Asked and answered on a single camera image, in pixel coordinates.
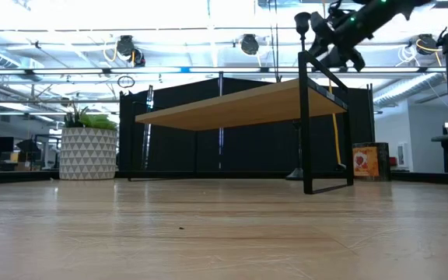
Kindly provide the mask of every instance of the table top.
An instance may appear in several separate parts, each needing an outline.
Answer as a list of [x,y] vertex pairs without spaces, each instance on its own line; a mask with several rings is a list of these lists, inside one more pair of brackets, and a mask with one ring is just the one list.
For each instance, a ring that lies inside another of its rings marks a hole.
[[[348,106],[309,79],[310,116],[343,113]],[[231,93],[141,114],[136,122],[204,131],[300,119],[299,80]]]

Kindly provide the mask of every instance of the potted plant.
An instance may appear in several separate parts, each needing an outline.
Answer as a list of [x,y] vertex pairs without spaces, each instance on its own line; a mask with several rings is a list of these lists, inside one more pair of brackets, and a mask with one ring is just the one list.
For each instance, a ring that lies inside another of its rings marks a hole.
[[60,179],[113,179],[116,170],[117,124],[106,115],[88,115],[87,107],[65,116],[61,134]]

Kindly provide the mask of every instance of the white wall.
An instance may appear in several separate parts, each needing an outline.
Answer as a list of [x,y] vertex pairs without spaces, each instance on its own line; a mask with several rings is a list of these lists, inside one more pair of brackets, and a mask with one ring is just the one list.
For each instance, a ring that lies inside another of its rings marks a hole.
[[443,148],[431,138],[443,133],[448,121],[448,108],[442,106],[409,106],[411,124],[412,161],[414,172],[443,173]]
[[[397,147],[400,142],[408,144],[408,155],[412,155],[413,146],[407,100],[401,101],[397,107],[383,108],[383,114],[375,116],[374,127],[376,141],[388,143],[390,156],[397,157]],[[408,162],[408,169],[413,172],[412,156],[408,157]]]

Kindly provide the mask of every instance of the green plant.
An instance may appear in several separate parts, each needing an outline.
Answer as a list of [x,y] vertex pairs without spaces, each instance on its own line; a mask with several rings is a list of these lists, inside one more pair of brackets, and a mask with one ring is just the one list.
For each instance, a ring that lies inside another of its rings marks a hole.
[[84,128],[117,130],[117,124],[110,121],[107,115],[82,114],[79,121],[84,125]]
[[86,116],[88,107],[79,110],[74,103],[72,103],[74,112],[67,113],[65,115],[65,127],[66,128],[83,128],[84,124],[81,122],[81,116]]

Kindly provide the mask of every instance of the wooden floor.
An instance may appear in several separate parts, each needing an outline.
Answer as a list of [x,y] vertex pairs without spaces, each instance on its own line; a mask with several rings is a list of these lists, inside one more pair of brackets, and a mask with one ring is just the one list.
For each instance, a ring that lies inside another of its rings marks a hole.
[[0,185],[0,279],[448,279],[448,186]]

